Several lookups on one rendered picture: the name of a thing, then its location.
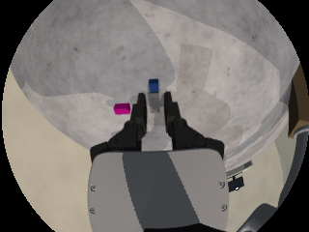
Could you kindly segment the small blue block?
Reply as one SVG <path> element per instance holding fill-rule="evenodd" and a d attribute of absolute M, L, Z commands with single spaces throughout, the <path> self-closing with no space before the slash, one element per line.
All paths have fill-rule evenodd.
<path fill-rule="evenodd" d="M 158 79 L 149 79 L 150 92 L 159 92 Z"/>

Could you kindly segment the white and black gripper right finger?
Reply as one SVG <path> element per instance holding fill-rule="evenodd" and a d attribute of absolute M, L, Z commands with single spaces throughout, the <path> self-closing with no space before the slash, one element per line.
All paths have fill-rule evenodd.
<path fill-rule="evenodd" d="M 224 143 L 220 140 L 205 138 L 200 132 L 187 125 L 181 118 L 178 103 L 172 101 L 171 92 L 164 93 L 164 116 L 166 133 L 172 138 L 172 150 L 191 148 L 211 148 L 224 158 Z M 176 146 L 176 147 L 175 147 Z"/>

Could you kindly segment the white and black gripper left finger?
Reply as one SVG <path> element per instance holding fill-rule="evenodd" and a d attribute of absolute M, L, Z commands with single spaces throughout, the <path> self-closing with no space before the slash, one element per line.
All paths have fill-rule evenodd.
<path fill-rule="evenodd" d="M 132 105 L 130 120 L 124 128 L 109 139 L 90 150 L 91 161 L 96 155 L 109 151 L 142 151 L 142 138 L 147 134 L 148 109 L 144 93 L 138 94 L 137 103 Z M 138 139 L 137 139 L 138 136 Z"/>

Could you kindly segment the magenta block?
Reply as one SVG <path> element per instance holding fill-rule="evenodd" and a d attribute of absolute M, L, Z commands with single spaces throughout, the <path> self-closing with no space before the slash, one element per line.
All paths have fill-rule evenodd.
<path fill-rule="evenodd" d="M 114 105 L 115 114 L 129 114 L 130 113 L 130 105 L 129 103 L 116 103 Z"/>

